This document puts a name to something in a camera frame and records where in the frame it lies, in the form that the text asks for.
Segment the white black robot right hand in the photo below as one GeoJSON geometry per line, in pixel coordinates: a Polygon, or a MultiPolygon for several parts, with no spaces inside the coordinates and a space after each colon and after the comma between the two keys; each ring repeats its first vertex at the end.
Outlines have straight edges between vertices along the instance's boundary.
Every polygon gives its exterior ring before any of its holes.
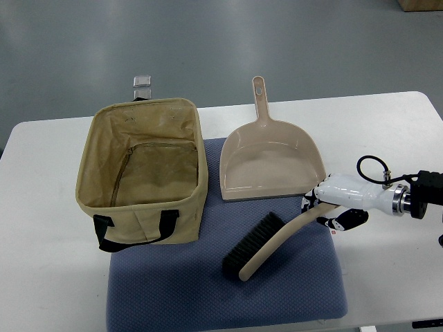
{"type": "Polygon", "coordinates": [[[346,231],[363,225],[370,210],[401,216],[410,212],[410,190],[407,186],[371,183],[361,177],[332,174],[302,198],[301,211],[320,203],[336,206],[331,212],[316,218],[330,229],[346,231]]]}

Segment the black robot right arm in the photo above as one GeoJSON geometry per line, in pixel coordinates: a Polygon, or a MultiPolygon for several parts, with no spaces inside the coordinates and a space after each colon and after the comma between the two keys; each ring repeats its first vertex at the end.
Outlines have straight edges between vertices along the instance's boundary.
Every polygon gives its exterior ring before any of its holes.
{"type": "Polygon", "coordinates": [[[404,213],[414,219],[423,219],[428,204],[442,206],[442,173],[420,170],[416,174],[404,174],[392,178],[387,164],[377,156],[365,155],[356,163],[359,176],[369,183],[380,185],[383,193],[388,194],[390,212],[400,216],[404,213]],[[383,180],[378,181],[366,176],[361,169],[365,160],[375,160],[383,167],[383,180]]]}

